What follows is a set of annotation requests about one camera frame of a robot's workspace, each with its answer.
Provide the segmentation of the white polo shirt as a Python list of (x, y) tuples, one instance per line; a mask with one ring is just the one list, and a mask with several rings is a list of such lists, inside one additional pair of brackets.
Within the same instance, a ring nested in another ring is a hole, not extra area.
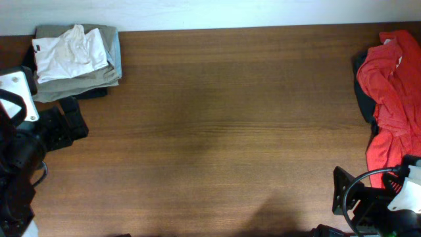
[(108, 66), (97, 28), (85, 33), (84, 27), (77, 24), (56, 38), (33, 39), (32, 46), (40, 84), (75, 78)]

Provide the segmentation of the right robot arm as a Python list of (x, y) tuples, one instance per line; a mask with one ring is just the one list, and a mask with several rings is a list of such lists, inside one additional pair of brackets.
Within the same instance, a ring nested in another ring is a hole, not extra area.
[(320, 224), (310, 236), (419, 236), (420, 158), (406, 155), (400, 165), (357, 177), (336, 167), (332, 212), (345, 218), (351, 232)]

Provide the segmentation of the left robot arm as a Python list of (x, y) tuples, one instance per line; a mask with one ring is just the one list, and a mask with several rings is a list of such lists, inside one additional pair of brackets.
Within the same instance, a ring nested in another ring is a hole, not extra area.
[(8, 116), (1, 108), (1, 235), (22, 236), (34, 219), (31, 202), (48, 174), (50, 151), (70, 147), (89, 129), (76, 98), (59, 100), (60, 107), (39, 112), (35, 122), (23, 111)]

